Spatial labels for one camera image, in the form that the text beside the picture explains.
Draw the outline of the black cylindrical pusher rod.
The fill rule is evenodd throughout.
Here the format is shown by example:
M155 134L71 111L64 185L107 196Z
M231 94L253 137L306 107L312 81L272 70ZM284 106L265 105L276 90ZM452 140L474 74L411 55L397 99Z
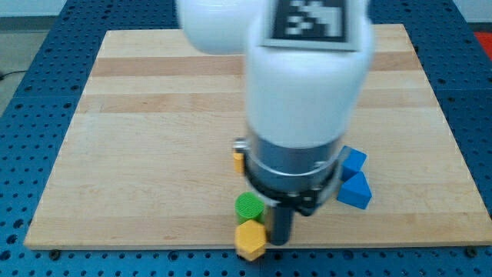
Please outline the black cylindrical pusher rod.
M270 243L286 244L291 235L294 210L291 207L276 205L270 207Z

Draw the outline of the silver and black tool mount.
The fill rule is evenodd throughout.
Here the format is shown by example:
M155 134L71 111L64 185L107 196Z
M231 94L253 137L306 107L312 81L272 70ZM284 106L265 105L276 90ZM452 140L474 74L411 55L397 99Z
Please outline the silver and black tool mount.
M314 147L288 148L248 131L233 142L244 156L244 177L251 189L272 207L313 215L338 190L350 150L340 140Z

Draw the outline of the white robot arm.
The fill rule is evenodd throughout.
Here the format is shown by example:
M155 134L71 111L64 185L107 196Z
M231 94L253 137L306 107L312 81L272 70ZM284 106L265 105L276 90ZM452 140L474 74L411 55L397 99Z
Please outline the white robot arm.
M233 150L264 200L269 242L312 215L341 175L339 143L374 57L366 1L178 0L188 41L244 56L247 135Z

